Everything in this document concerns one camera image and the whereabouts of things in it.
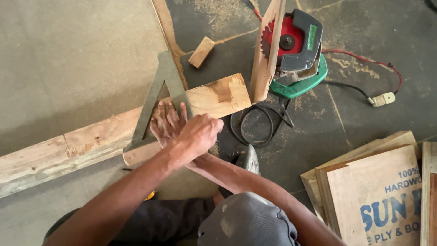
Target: red saw blade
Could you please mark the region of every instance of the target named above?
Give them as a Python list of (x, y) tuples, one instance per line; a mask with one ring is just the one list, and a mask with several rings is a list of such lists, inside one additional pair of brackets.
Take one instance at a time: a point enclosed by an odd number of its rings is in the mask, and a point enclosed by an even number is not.
[[(269, 24), (265, 27), (263, 34), (261, 36), (261, 49), (267, 59), (269, 59), (270, 57), (270, 48), (273, 38), (273, 28), (274, 28), (274, 20), (272, 22), (269, 22)], [(282, 55), (284, 54), (297, 54), (302, 51), (304, 33), (301, 29), (293, 26), (293, 18), (291, 17), (284, 17), (282, 21), (281, 36), (287, 34), (293, 37), (294, 46), (290, 50), (282, 49), (279, 46), (279, 51), (277, 53), (277, 56), (279, 58), (281, 58)]]

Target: wooden plank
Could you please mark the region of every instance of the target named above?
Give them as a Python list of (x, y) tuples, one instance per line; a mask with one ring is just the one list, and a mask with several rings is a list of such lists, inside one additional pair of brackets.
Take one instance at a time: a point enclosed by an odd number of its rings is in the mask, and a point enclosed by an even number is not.
[[(422, 180), (414, 146), (401, 146), (341, 164), (350, 166), (360, 205), (361, 218), (350, 219), (364, 222), (369, 245), (418, 246)], [(349, 210), (348, 199), (344, 197), (345, 205), (336, 207), (336, 211)]]
[[(187, 91), (193, 112), (220, 118), (250, 106), (241, 74)], [(142, 107), (0, 157), (0, 198), (122, 153)], [(151, 152), (159, 145), (150, 146)]]
[(437, 174), (430, 175), (430, 203), (429, 218), (430, 223), (427, 228), (429, 234), (429, 245), (437, 245)]
[(199, 68), (205, 58), (209, 55), (209, 53), (214, 48), (215, 42), (210, 40), (208, 37), (204, 37), (202, 42), (200, 42), (199, 46), (196, 48), (194, 53), (191, 55), (188, 62), (195, 66), (196, 68)]
[[(241, 74), (188, 90), (187, 97), (194, 115), (210, 113), (216, 119), (251, 106)], [(162, 101), (170, 100), (171, 98), (165, 98)], [(155, 109), (153, 115), (157, 117), (158, 114), (158, 109)], [(148, 160), (160, 149), (159, 144), (154, 142), (123, 153), (123, 159), (126, 165), (135, 165)]]
[(422, 213), (420, 245), (436, 245), (437, 239), (437, 143), (423, 143), (422, 159)]
[[(317, 168), (324, 168), (357, 157), (369, 155), (374, 152), (387, 150), (396, 146), (400, 146), (402, 144), (412, 144), (415, 148), (417, 158), (421, 158), (421, 152), (419, 147), (417, 146), (416, 140), (414, 139), (413, 133), (411, 131), (399, 131), (384, 139), (377, 139), (370, 143), (367, 143), (359, 148), (354, 149), (353, 151), (350, 151), (340, 157), (333, 159), (332, 161), (322, 164)], [(320, 196), (319, 185), (317, 183), (316, 170), (311, 169), (308, 172), (301, 174), (301, 179), (311, 200), (311, 203), (313, 204), (314, 210), (318, 214), (319, 219), (326, 222), (322, 198)]]
[(270, 57), (267, 60), (261, 50), (261, 35), (269, 22), (275, 20), (275, 26), (282, 26), (285, 11), (285, 0), (272, 0), (261, 21), (258, 31), (257, 42), (255, 43), (255, 57), (253, 59), (252, 77), (250, 79), (249, 95), (252, 103), (264, 101), (267, 98), (270, 83), (272, 82), (275, 70), (277, 53), (279, 50), (279, 39), (281, 29), (273, 29)]
[(329, 189), (325, 207), (332, 215), (329, 227), (350, 246), (367, 246), (363, 222), (359, 219), (360, 205), (355, 190), (354, 177), (346, 164), (333, 165), (321, 169), (321, 183)]

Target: black power cord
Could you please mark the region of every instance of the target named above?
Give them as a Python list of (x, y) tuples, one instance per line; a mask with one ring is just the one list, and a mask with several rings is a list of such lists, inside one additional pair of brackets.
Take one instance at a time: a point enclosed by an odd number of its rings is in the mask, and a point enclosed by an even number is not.
[[(282, 122), (285, 122), (285, 124), (287, 124), (287, 126), (289, 126), (291, 128), (295, 127), (293, 121), (291, 120), (290, 116), (287, 113), (287, 109), (288, 109), (288, 105), (289, 104), (290, 104), (290, 100), (288, 100), (286, 105), (284, 106), (284, 100), (282, 98), (279, 98), (279, 105), (281, 106), (282, 114), (280, 112), (278, 112), (276, 109), (273, 109), (273, 108), (271, 108), (269, 106), (265, 106), (265, 105), (256, 105), (255, 104), (252, 107), (250, 107), (249, 110), (243, 115), (243, 119), (241, 120), (241, 123), (240, 123), (240, 132), (241, 132), (241, 137), (242, 138), (240, 138), (237, 135), (237, 133), (235, 132), (235, 130), (234, 130), (234, 127), (233, 127), (233, 124), (232, 124), (232, 118), (233, 118), (234, 114), (231, 114), (230, 128), (231, 128), (232, 134), (235, 136), (235, 138), (238, 139), (238, 141), (240, 141), (242, 144), (245, 144), (245, 145), (251, 144), (254, 147), (262, 147), (262, 146), (267, 145), (273, 139), (273, 137), (276, 135), (276, 133), (279, 131), (279, 129), (280, 129), (281, 125), (282, 125)], [(261, 144), (250, 142), (244, 136), (244, 131), (243, 131), (244, 121), (246, 120), (248, 114), (251, 111), (256, 110), (256, 109), (261, 110), (267, 116), (267, 118), (269, 119), (269, 123), (270, 123), (270, 133), (269, 133), (269, 136)], [(280, 123), (278, 124), (278, 126), (274, 130), (273, 130), (273, 128), (274, 128), (273, 120), (270, 117), (267, 109), (273, 111), (274, 113), (276, 113), (280, 117), (280, 119), (281, 119)]]
[(436, 12), (437, 14), (437, 7), (435, 6), (435, 4), (433, 2), (431, 2), (431, 0), (424, 0), (425, 4), (434, 12)]
[(336, 86), (345, 86), (345, 87), (349, 87), (349, 88), (352, 88), (352, 89), (355, 89), (355, 90), (361, 92), (361, 94), (363, 94), (363, 95), (366, 97), (367, 100), (370, 98), (370, 97), (367, 95), (367, 93), (364, 92), (363, 90), (361, 90), (359, 87), (356, 87), (356, 86), (353, 86), (353, 85), (350, 85), (350, 84), (345, 84), (345, 83), (340, 83), (340, 82), (334, 82), (334, 81), (326, 81), (326, 80), (323, 80), (323, 81), (320, 82), (320, 83), (321, 83), (321, 84), (331, 84), (331, 85), (336, 85)]

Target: circular saw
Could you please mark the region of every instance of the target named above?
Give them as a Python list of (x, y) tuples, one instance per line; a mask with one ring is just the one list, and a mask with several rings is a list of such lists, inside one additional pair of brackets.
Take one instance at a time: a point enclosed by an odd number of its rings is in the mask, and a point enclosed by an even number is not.
[(285, 13), (282, 26), (272, 20), (264, 27), (261, 50), (270, 57), (273, 29), (281, 28), (274, 79), (269, 91), (283, 98), (294, 98), (309, 91), (327, 75), (322, 51), (323, 25), (311, 15), (294, 9)]

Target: green label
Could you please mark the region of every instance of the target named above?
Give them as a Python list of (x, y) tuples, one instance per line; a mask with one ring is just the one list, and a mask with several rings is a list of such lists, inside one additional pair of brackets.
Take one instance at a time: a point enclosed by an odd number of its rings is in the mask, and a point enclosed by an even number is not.
[(317, 26), (309, 26), (309, 39), (308, 39), (308, 50), (314, 49), (314, 42), (316, 41)]

